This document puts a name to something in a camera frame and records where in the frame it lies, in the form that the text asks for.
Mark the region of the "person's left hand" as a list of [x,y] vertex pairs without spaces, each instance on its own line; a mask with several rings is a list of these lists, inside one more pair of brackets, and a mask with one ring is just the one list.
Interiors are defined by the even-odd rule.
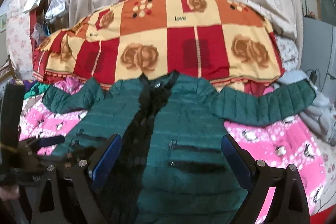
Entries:
[[19,185],[0,186],[0,198],[2,201],[17,200],[20,197]]

